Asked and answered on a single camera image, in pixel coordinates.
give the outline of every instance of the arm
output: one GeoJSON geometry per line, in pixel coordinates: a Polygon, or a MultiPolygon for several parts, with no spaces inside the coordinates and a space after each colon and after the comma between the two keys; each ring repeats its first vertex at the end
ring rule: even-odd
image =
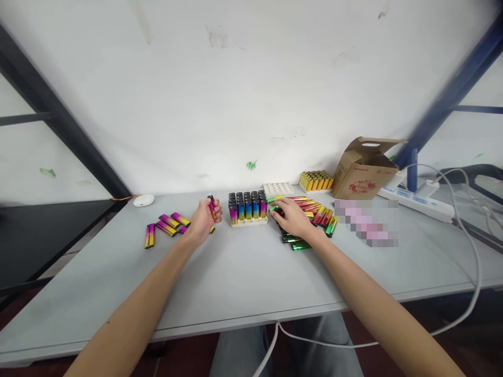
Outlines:
{"type": "Polygon", "coordinates": [[[284,230],[313,247],[355,315],[407,376],[464,376],[419,322],[335,246],[322,229],[313,227],[295,202],[280,199],[273,205],[285,212],[283,219],[271,211],[273,218],[284,230]]]}
{"type": "MultiPolygon", "coordinates": [[[[214,225],[209,201],[199,202],[187,232],[103,324],[65,376],[131,375],[156,328],[175,281],[214,225]]],[[[217,199],[215,204],[216,222],[219,223],[222,207],[217,199]]]]}

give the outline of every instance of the person's left hand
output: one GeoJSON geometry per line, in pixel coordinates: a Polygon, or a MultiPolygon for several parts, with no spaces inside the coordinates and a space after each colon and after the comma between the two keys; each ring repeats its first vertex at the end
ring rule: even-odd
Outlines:
{"type": "Polygon", "coordinates": [[[213,221],[213,217],[211,216],[210,199],[200,200],[198,208],[195,210],[194,215],[192,215],[190,226],[187,232],[185,232],[186,235],[193,237],[199,245],[206,241],[211,227],[215,223],[222,221],[222,206],[220,205],[220,201],[215,199],[214,203],[216,221],[213,221]]]}

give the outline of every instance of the orange wire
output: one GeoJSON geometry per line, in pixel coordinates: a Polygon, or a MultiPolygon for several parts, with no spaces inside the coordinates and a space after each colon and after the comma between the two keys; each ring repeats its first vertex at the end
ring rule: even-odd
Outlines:
{"type": "Polygon", "coordinates": [[[121,198],[121,199],[116,199],[116,198],[110,198],[110,200],[113,200],[115,202],[118,202],[118,201],[121,201],[121,200],[128,200],[128,199],[131,199],[132,197],[135,197],[135,196],[139,196],[139,195],[132,195],[132,196],[128,196],[126,198],[121,198]]]}

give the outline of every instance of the green mark on wall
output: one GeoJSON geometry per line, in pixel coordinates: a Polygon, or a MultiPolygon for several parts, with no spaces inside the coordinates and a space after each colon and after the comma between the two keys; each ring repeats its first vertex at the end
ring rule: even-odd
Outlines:
{"type": "Polygon", "coordinates": [[[42,173],[43,175],[48,176],[50,178],[56,178],[56,173],[54,173],[53,169],[40,168],[40,173],[42,173]]]}
{"type": "Polygon", "coordinates": [[[246,167],[248,168],[249,171],[252,171],[254,168],[257,167],[257,160],[255,160],[255,162],[248,161],[246,167]]]}

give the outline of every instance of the cardboard box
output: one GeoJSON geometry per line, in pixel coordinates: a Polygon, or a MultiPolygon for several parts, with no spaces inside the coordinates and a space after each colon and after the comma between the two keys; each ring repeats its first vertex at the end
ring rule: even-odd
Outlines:
{"type": "Polygon", "coordinates": [[[406,140],[356,138],[335,170],[332,195],[337,199],[368,200],[398,172],[384,153],[406,140]]]}

